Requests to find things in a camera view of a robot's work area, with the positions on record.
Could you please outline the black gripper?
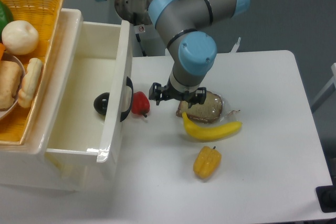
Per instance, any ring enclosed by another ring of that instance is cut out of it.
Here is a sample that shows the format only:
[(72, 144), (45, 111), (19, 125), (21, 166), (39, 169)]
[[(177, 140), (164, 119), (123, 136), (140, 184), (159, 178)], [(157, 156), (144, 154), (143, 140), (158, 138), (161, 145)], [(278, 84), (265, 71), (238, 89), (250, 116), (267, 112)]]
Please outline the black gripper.
[(161, 101), (178, 100), (187, 102), (189, 109), (196, 104), (204, 104), (206, 97), (207, 90), (205, 87), (199, 87), (195, 92), (180, 92), (169, 83), (162, 86), (157, 82), (152, 83), (148, 95), (148, 99), (155, 101), (156, 105), (160, 105)]

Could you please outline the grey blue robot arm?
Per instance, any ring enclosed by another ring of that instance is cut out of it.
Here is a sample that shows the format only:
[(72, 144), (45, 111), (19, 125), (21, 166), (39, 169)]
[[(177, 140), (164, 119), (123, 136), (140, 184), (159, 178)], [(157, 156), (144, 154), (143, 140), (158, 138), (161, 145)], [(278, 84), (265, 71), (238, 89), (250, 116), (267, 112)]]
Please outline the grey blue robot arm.
[(122, 19), (154, 26), (173, 58), (167, 84), (152, 84), (149, 99), (156, 103), (174, 99), (193, 106), (205, 102), (201, 82), (217, 55), (215, 41), (202, 29), (247, 11), (250, 0), (115, 0), (115, 5), (125, 11)]

